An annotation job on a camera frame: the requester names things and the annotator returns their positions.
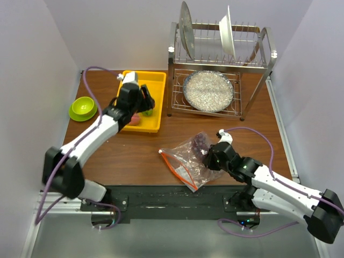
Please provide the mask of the pink fake meat pack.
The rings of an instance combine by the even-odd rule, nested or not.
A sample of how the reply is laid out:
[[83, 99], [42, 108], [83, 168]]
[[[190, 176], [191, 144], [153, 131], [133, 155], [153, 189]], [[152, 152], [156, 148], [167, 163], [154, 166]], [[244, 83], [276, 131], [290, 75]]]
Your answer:
[[132, 116], [131, 121], [128, 123], [129, 126], [137, 126], [140, 124], [140, 116], [136, 113]]

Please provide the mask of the green fake fruit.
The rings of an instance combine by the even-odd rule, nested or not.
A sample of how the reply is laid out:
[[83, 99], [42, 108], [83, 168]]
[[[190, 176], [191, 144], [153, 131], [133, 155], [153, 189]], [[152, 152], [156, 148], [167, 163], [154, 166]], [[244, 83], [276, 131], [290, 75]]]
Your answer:
[[147, 111], [142, 112], [143, 116], [151, 116], [153, 114], [153, 109], [149, 109]]

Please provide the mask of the purple fake grapes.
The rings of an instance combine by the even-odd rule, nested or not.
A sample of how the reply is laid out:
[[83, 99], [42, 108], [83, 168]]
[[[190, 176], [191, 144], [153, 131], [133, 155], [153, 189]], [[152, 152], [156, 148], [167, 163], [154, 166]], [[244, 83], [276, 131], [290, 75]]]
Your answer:
[[209, 149], [210, 149], [210, 144], [208, 142], [208, 138], [205, 133], [198, 133], [192, 138], [191, 150], [193, 151], [194, 155], [197, 158], [201, 160], [205, 158]]

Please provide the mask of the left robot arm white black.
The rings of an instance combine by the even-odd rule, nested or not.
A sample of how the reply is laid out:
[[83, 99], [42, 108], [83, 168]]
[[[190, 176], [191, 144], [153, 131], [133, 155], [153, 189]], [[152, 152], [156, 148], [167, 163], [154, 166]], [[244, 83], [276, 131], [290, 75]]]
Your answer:
[[88, 199], [105, 211], [111, 197], [105, 186], [84, 178], [82, 168], [88, 158], [109, 138], [131, 122], [134, 114], [153, 109], [155, 101], [146, 85], [124, 83], [119, 96], [112, 100], [96, 121], [76, 139], [61, 147], [51, 147], [45, 154], [42, 182], [46, 189], [69, 199]]

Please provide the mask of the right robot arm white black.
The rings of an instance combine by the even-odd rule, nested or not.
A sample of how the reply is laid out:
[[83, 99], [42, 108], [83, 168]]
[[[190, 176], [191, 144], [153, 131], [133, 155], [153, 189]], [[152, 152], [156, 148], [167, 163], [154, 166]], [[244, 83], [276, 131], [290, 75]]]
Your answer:
[[269, 210], [287, 216], [328, 244], [334, 243], [343, 226], [343, 206], [334, 191], [321, 192], [291, 181], [251, 157], [241, 157], [227, 142], [212, 145], [203, 164], [246, 184], [228, 200], [245, 211]]

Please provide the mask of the clear zip top bag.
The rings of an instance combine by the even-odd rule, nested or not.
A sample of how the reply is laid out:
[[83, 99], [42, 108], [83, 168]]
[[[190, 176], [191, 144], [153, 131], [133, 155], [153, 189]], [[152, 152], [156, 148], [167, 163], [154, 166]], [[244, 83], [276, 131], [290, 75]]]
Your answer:
[[[192, 192], [196, 192], [208, 182], [221, 178], [225, 172], [223, 170], [210, 170], [203, 165], [203, 159], [197, 158], [191, 150], [193, 137], [173, 149], [160, 149], [159, 153], [170, 171]], [[212, 141], [208, 135], [207, 138], [211, 147]]]

